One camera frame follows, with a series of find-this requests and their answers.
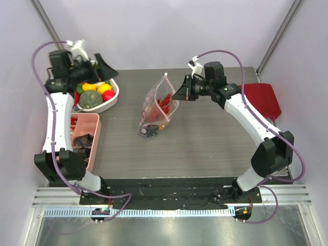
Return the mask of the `clear zip top bag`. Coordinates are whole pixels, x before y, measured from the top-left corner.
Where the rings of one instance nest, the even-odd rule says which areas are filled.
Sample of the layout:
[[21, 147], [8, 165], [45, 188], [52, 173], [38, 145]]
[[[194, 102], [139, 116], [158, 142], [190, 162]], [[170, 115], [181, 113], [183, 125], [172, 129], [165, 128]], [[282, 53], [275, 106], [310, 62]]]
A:
[[179, 106], [179, 101], [172, 98], [175, 92], [168, 74], [165, 73], [147, 93], [139, 122], [139, 131], [142, 136], [155, 137], [170, 123]]

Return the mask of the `red plastic lobster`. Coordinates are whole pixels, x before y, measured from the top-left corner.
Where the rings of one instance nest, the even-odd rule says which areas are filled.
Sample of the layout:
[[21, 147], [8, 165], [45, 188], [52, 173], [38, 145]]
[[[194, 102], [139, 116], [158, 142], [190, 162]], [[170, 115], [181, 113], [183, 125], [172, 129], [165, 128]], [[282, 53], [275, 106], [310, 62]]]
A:
[[152, 106], [146, 106], [144, 109], [144, 120], [155, 122], [168, 119], [171, 111], [172, 94], [168, 93], [164, 99], [157, 99]]

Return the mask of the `black toy grapes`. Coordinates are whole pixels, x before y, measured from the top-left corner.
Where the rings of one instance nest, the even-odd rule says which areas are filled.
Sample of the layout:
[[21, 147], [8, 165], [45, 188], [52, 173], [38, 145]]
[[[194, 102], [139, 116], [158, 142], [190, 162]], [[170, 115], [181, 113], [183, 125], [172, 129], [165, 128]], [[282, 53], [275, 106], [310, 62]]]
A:
[[147, 138], [156, 136], [158, 131], [159, 131], [159, 127], [157, 125], [155, 126], [148, 125], [140, 130], [141, 134]]

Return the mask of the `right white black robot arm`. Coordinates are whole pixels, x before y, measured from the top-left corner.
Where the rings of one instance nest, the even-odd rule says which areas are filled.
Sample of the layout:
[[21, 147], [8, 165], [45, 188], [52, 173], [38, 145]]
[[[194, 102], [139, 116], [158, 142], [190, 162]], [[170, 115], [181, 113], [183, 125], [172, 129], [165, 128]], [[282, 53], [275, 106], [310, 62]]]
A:
[[237, 119], [256, 144], [250, 168], [232, 182], [231, 198], [244, 202], [259, 183], [292, 163], [294, 136], [268, 122], [241, 94], [238, 85], [229, 84], [220, 62], [202, 66], [191, 60], [188, 65], [192, 73], [185, 76], [173, 100], [195, 101], [200, 96], [209, 96]]

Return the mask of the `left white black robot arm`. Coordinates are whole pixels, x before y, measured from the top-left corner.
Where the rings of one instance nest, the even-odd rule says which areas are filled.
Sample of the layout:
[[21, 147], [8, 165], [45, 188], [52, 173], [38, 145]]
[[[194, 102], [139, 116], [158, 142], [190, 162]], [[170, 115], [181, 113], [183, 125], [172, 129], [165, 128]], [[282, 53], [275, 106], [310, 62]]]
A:
[[95, 84], [118, 75], [96, 53], [95, 61], [73, 55], [66, 49], [49, 53], [52, 77], [41, 83], [48, 106], [47, 133], [42, 151], [34, 155], [36, 167], [50, 182], [63, 182], [78, 194], [91, 194], [97, 204], [108, 201], [103, 178], [87, 170], [85, 161], [73, 151], [70, 139], [71, 111], [78, 84]]

